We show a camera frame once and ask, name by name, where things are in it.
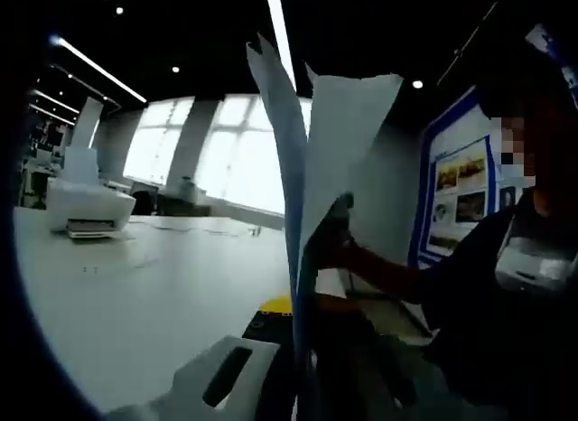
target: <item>linear ceiling light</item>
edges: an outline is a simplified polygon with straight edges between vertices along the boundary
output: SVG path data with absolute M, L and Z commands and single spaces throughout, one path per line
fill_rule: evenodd
M 293 73 L 293 64 L 291 63 L 291 52 L 289 51 L 289 40 L 287 39 L 287 29 L 283 18 L 283 7 L 281 0 L 267 0 L 269 4 L 269 13 L 273 22 L 273 30 L 277 39 L 277 47 L 281 56 L 281 64 L 289 75 L 289 79 L 295 88 L 295 75 Z
M 120 80 L 118 80 L 117 78 L 115 78 L 114 76 L 112 76 L 110 73 L 108 73 L 106 70 L 104 70 L 102 67 L 100 67 L 98 64 L 96 64 L 93 60 L 91 60 L 89 57 L 87 57 L 84 53 L 82 53 L 81 51 L 79 51 L 78 49 L 76 49 L 74 46 L 72 46 L 70 43 L 68 43 L 66 40 L 64 40 L 62 37 L 59 36 L 53 36 L 51 38 L 51 42 L 52 44 L 58 45 L 58 46 L 62 46 L 65 49 L 68 49 L 70 52 L 72 52 L 74 55 L 76 55 L 77 57 L 79 57 L 81 60 L 83 60 L 84 62 L 86 62 L 89 66 L 91 66 L 93 69 L 99 71 L 100 73 L 102 73 L 104 76 L 106 76 L 107 78 L 109 78 L 110 80 L 112 80 L 115 84 L 118 85 L 118 87 L 120 87 L 121 89 L 124 89 L 125 91 L 129 92 L 130 94 L 132 94 L 135 98 L 138 98 L 141 102 L 146 103 L 146 99 L 144 97 L 142 97 L 140 94 L 138 94 L 136 91 L 134 91 L 133 89 L 130 89 L 127 85 L 123 84 Z
M 43 112 L 43 113 L 46 114 L 47 116 L 51 116 L 51 117 L 54 117 L 54 118 L 58 118 L 60 121 L 63 121 L 64 123 L 66 123 L 66 124 L 68 124 L 68 125 L 74 126 L 74 123 L 72 123 L 71 121 L 67 120 L 66 118 L 58 117 L 58 116 L 52 114 L 52 112 L 48 112 L 46 109 L 38 108 L 38 107 L 37 107 L 36 105 L 34 105 L 33 103 L 30 103 L 29 106 L 30 106 L 30 108 L 34 108 L 34 109 L 36 109 L 37 111 Z
M 71 108 L 68 105 L 64 105 L 62 102 L 59 102 L 58 100 L 56 100 L 55 98 L 51 98 L 50 96 L 48 96 L 47 94 L 42 93 L 41 91 L 37 90 L 37 89 L 33 89 L 33 93 L 37 94 L 38 96 L 40 96 L 41 98 L 47 98 L 50 102 L 54 102 L 57 105 L 60 105 L 63 108 L 66 108 L 72 112 L 74 112 L 75 114 L 80 114 L 80 111 L 78 111 L 77 109 Z

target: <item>white pillar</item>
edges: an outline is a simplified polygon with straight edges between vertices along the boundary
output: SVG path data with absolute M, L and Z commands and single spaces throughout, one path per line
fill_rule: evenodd
M 87 103 L 84 104 L 84 108 L 80 112 L 79 119 L 74 126 L 70 145 L 74 147 L 92 146 L 102 108 L 102 103 L 93 98 L 87 98 Z

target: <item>office room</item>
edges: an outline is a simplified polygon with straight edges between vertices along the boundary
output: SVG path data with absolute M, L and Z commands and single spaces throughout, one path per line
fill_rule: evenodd
M 19 1 L 10 419 L 572 410 L 573 1 Z

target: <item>white desk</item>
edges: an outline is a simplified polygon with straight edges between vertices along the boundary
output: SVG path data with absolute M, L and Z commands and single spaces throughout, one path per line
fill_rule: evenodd
M 132 217 L 133 239 L 75 244 L 44 218 L 15 211 L 24 286 L 57 359 L 102 411 L 164 393 L 180 366 L 289 292 L 281 231 L 253 238 L 226 218 Z M 337 272 L 320 279 L 343 295 Z

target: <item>person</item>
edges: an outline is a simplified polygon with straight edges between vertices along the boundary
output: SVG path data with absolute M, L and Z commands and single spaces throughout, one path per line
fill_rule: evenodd
M 441 369 L 451 392 L 474 405 L 503 407 L 515 419 L 568 417 L 576 412 L 578 377 L 575 291 L 570 283 L 555 295 L 510 290 L 496 267 L 515 217 L 533 236 L 578 250 L 578 115 L 554 61 L 525 41 L 507 52 L 480 62 L 478 99 L 488 117 L 501 117 L 508 150 L 502 163 L 523 159 L 535 187 L 518 205 L 483 219 L 451 256 L 426 270 L 391 263 L 353 238 L 320 267 L 347 268 L 398 300 L 420 304 L 429 327 L 439 330 L 424 359 Z

